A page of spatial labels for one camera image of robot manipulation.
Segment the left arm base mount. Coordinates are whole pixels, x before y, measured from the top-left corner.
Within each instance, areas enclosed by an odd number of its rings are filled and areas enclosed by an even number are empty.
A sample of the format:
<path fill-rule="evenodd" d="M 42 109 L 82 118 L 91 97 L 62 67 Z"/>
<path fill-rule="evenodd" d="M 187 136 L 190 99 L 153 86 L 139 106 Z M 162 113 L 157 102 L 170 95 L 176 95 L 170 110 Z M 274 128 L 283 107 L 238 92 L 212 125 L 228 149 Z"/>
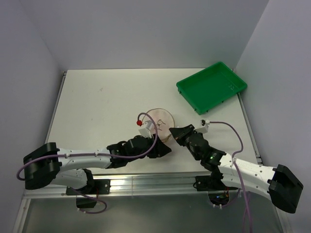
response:
<path fill-rule="evenodd" d="M 67 187 L 65 194 L 67 196 L 81 196 L 80 198 L 76 198 L 76 207 L 80 210 L 90 212 L 90 209 L 93 209 L 97 204 L 103 205 L 104 211 L 107 209 L 105 201 L 95 199 L 99 199 L 100 195 L 107 195 L 109 192 L 109 179 L 95 179 L 93 184 L 77 189 L 76 191 L 71 187 Z"/>

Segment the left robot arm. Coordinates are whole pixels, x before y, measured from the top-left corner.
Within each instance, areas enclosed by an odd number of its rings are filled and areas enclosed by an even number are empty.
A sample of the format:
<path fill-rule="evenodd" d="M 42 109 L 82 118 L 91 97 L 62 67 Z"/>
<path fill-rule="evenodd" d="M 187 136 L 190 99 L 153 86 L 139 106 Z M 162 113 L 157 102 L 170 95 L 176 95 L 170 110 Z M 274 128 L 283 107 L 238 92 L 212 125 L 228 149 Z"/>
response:
<path fill-rule="evenodd" d="M 136 159 L 161 158 L 171 151 L 155 135 L 137 135 L 94 151 L 60 149 L 56 143 L 50 142 L 23 158 L 21 172 L 24 176 L 18 173 L 17 178 L 24 181 L 27 190 L 55 184 L 89 194 L 95 187 L 91 168 L 117 169 Z"/>

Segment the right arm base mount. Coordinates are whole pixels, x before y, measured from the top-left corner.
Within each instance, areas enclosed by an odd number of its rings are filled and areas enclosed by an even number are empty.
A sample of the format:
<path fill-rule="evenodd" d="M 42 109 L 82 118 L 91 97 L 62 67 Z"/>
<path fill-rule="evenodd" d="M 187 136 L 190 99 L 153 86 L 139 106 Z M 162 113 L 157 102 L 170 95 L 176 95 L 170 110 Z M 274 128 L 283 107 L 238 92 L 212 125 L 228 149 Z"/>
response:
<path fill-rule="evenodd" d="M 192 186 L 198 192 L 207 191 L 212 204 L 226 205 L 229 202 L 229 188 L 210 175 L 196 176 Z"/>

